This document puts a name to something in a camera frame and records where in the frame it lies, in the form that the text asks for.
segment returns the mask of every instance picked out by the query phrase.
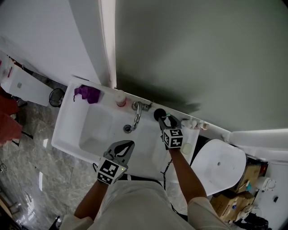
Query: sink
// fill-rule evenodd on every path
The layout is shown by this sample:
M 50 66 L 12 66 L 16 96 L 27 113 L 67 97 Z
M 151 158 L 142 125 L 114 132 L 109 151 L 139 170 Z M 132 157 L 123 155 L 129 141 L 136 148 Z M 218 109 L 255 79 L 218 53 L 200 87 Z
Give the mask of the sink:
M 207 195 L 233 187 L 243 175 L 245 166 L 245 153 L 220 140 L 205 144 L 191 165 Z
M 88 104 L 86 100 L 82 100 L 81 95 L 75 96 L 75 101 L 73 101 L 74 89 L 82 84 L 101 91 L 98 103 Z M 72 79 L 59 111 L 52 145 L 82 160 L 97 164 L 111 143 L 132 140 L 135 142 L 135 147 L 128 162 L 127 173 L 162 180 L 163 176 L 160 172 L 165 170 L 167 161 L 170 161 L 170 154 L 160 138 L 161 131 L 158 122 L 154 119 L 154 111 L 157 108 L 163 108 L 179 119 L 186 118 L 187 115 L 153 103 L 149 111 L 142 111 L 137 128 L 131 133 L 125 133 L 124 126 L 132 125 L 135 119 L 135 111 L 131 108 L 132 103 L 141 101 L 144 104 L 150 104 L 151 102 L 126 94 L 126 105 L 118 107 L 114 99 L 115 92 L 115 89 L 96 83 Z M 183 129 L 183 133 L 184 143 L 190 143 L 194 150 L 199 131 Z M 193 150 L 185 156 L 189 163 Z M 167 181 L 174 180 L 169 175 L 166 178 Z

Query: tile floor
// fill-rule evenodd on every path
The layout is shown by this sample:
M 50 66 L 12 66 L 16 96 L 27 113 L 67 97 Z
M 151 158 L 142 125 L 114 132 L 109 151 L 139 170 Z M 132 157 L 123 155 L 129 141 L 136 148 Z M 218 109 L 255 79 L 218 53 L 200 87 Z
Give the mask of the tile floor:
M 35 77 L 52 88 L 66 87 L 39 75 Z M 28 102 L 20 115 L 26 116 L 20 145 L 9 142 L 0 147 L 7 171 L 0 173 L 1 186 L 13 202 L 21 204 L 14 215 L 28 229 L 49 229 L 55 218 L 72 214 L 96 181 L 90 163 L 66 154 L 51 145 L 59 108 Z M 186 201 L 178 184 L 167 183 L 166 191 L 174 208 L 187 214 Z

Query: purple cloth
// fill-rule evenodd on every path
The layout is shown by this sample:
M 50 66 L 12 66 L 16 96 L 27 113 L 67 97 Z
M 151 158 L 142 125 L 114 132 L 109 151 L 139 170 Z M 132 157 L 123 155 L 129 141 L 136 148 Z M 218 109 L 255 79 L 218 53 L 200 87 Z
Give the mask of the purple cloth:
M 87 102 L 89 104 L 97 103 L 100 97 L 100 90 L 90 87 L 90 86 L 85 86 L 82 85 L 76 89 L 74 89 L 74 101 L 75 101 L 75 96 L 78 94 L 82 95 L 82 99 L 87 99 Z

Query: bottle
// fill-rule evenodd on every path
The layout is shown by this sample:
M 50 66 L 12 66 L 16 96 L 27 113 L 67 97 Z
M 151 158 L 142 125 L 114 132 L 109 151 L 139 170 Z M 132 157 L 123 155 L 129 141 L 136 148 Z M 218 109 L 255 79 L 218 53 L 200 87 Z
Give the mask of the bottle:
M 119 107 L 123 107 L 126 104 L 126 95 L 123 90 L 117 90 L 115 93 L 115 101 Z

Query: cardboard box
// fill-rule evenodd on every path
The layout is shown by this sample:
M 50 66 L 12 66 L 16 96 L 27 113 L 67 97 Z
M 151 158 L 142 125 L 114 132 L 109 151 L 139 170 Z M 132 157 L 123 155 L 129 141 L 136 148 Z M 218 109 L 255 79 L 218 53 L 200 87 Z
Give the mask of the cardboard box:
M 254 187 L 259 177 L 260 169 L 260 165 L 247 165 L 239 182 L 234 187 L 230 188 L 230 190 L 235 193 L 244 192 L 246 191 L 246 183 L 248 181 L 251 186 Z
M 252 204 L 254 198 L 249 192 L 236 194 L 226 190 L 218 197 L 213 197 L 210 203 L 221 220 L 235 221 L 238 213 Z

